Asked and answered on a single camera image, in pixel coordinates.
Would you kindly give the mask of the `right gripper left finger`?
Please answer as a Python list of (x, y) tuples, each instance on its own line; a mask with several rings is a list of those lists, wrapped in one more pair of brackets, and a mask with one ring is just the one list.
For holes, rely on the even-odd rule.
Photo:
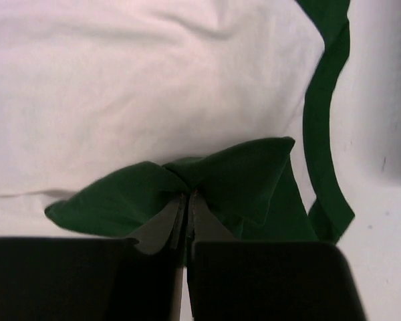
[(0, 237), (0, 320), (178, 320), (186, 200), (123, 238)]

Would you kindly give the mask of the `white and green t-shirt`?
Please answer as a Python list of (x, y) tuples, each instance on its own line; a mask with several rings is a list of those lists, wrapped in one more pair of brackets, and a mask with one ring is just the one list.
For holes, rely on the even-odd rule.
[(348, 1), (0, 1), (0, 237), (123, 237), (175, 196), (336, 243)]

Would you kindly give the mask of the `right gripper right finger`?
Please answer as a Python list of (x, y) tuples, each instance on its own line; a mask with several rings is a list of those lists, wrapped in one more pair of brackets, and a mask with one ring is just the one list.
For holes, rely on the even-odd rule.
[(240, 241), (202, 195), (188, 204), (187, 281), (195, 320), (365, 320), (335, 246)]

